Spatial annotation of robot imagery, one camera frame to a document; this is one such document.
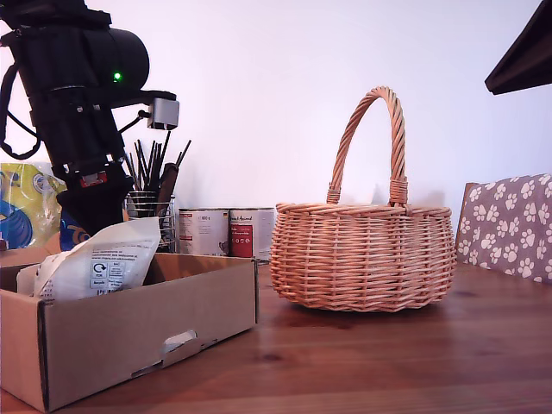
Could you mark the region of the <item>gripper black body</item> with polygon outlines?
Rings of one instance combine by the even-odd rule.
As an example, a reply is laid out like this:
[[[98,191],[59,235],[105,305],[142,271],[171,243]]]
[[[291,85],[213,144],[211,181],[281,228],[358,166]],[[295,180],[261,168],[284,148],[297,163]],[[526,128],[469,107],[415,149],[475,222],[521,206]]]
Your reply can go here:
[[[126,191],[124,144],[112,114],[126,104],[124,86],[34,88],[28,100],[53,174],[70,193]]]

